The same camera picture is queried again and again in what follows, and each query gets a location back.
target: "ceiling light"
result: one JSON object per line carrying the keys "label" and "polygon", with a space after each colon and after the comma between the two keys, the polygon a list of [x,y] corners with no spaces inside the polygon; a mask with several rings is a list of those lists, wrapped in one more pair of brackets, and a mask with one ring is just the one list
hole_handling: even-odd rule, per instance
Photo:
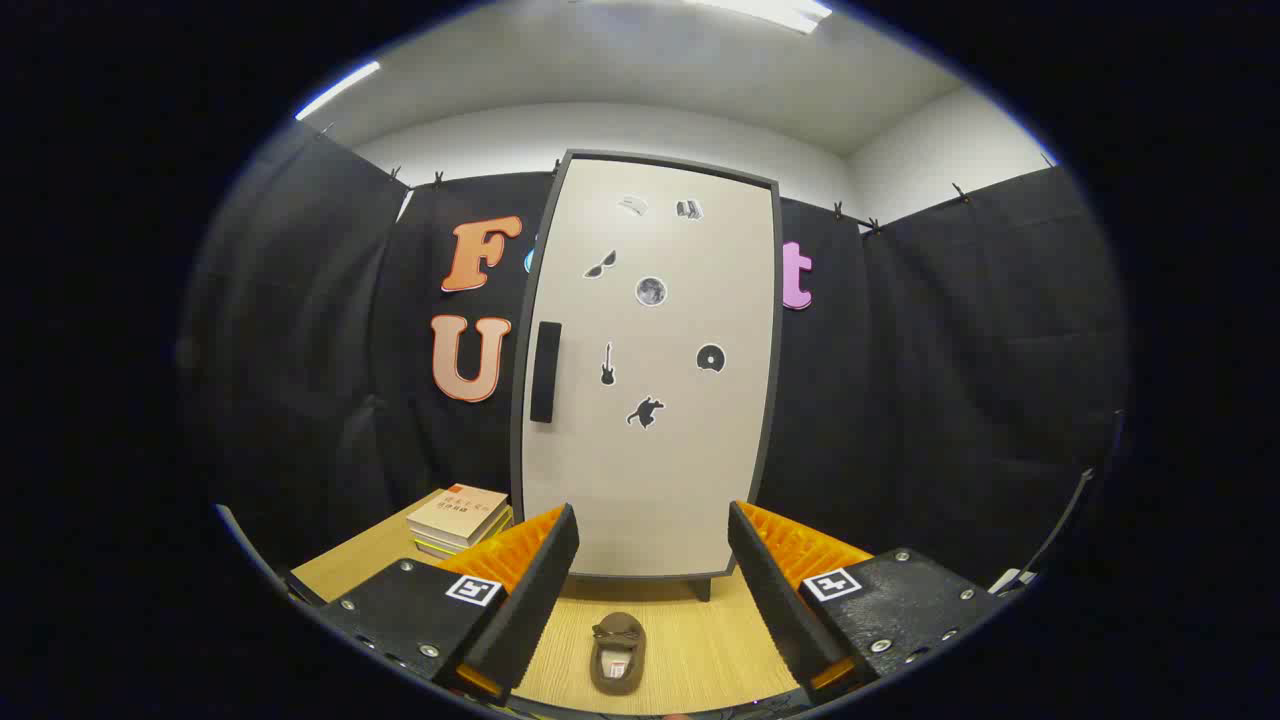
{"label": "ceiling light", "polygon": [[769,20],[805,35],[818,27],[818,22],[831,10],[813,0],[685,0],[696,5],[709,5],[733,10],[744,15]]}
{"label": "ceiling light", "polygon": [[324,94],[321,94],[320,97],[316,97],[315,100],[312,100],[311,104],[307,105],[306,108],[303,108],[301,113],[298,113],[297,115],[293,115],[293,119],[294,120],[301,120],[302,118],[310,115],[311,113],[315,113],[321,105],[324,105],[325,102],[333,100],[335,95],[338,95],[343,90],[347,90],[348,87],[356,85],[361,79],[369,77],[370,74],[374,73],[374,70],[376,70],[379,68],[381,68],[381,65],[379,65],[378,61],[375,60],[372,63],[369,63],[364,68],[360,68],[358,70],[351,73],[349,76],[342,78],[342,81],[338,85],[335,85],[335,86],[330,87],[329,90],[324,91]]}

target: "orange letter u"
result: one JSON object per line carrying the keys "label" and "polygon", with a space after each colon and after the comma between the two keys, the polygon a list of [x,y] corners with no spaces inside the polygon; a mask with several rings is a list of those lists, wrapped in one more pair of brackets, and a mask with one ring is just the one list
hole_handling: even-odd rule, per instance
{"label": "orange letter u", "polygon": [[465,318],[436,315],[431,318],[435,342],[431,346],[431,377],[435,387],[453,400],[480,402],[498,389],[498,370],[502,365],[502,338],[511,332],[511,323],[502,318],[480,318],[480,372],[472,379],[458,374],[458,343],[467,329]]}

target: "brown slipper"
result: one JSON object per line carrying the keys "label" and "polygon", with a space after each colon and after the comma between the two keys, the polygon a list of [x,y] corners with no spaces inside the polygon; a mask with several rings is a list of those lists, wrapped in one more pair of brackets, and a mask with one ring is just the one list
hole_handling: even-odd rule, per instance
{"label": "brown slipper", "polygon": [[627,694],[644,674],[644,628],[626,612],[613,612],[594,625],[591,683],[609,694]]}

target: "moon sticker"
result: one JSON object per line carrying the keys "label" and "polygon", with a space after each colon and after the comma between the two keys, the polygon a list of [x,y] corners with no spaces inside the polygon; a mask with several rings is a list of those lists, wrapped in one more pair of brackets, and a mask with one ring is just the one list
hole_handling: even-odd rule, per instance
{"label": "moon sticker", "polygon": [[636,300],[645,307],[657,307],[667,301],[667,283],[658,278],[644,278],[636,283]]}

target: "book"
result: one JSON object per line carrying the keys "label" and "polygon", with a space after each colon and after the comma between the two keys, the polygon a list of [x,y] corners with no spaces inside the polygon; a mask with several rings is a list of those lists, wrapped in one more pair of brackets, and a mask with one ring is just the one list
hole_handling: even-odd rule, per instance
{"label": "book", "polygon": [[408,515],[419,534],[470,547],[507,506],[507,493],[454,484]]}
{"label": "book", "polygon": [[[485,533],[485,536],[483,538],[480,538],[480,541],[481,542],[486,541],[486,539],[492,538],[493,536],[495,536],[495,534],[506,530],[507,528],[511,527],[511,520],[512,520],[512,512],[511,512],[511,509],[508,507],[504,512],[502,512],[498,516],[497,521],[493,524],[493,527],[490,528],[490,530],[488,533]],[[434,557],[439,557],[440,560],[448,560],[449,557],[453,557],[454,555],[462,552],[463,550],[467,550],[465,547],[458,547],[456,544],[451,544],[451,543],[445,543],[445,542],[439,542],[439,541],[435,541],[435,539],[425,538],[425,537],[422,537],[422,536],[420,536],[417,533],[412,533],[412,536],[413,536],[413,544],[419,550],[421,550],[422,552],[425,552],[428,555],[431,555]]]}
{"label": "book", "polygon": [[447,551],[452,551],[452,552],[462,552],[463,550],[467,550],[468,547],[471,547],[474,544],[477,544],[480,542],[484,542],[484,541],[492,538],[494,534],[497,534],[497,532],[500,529],[500,527],[504,523],[507,523],[507,521],[511,520],[511,516],[512,516],[511,506],[509,505],[503,505],[502,506],[502,511],[499,511],[497,515],[493,516],[493,519],[490,519],[488,523],[485,523],[485,527],[480,532],[480,537],[476,538],[476,541],[474,543],[471,543],[471,544],[458,544],[456,542],[442,541],[440,538],[436,538],[436,537],[433,537],[430,534],[422,533],[421,530],[419,530],[417,528],[413,528],[412,525],[410,527],[410,533],[412,533],[415,538],[417,538],[420,541],[424,541],[424,542],[428,542],[428,543],[431,543],[433,546],[435,546],[435,547],[438,547],[440,550],[447,550]]}

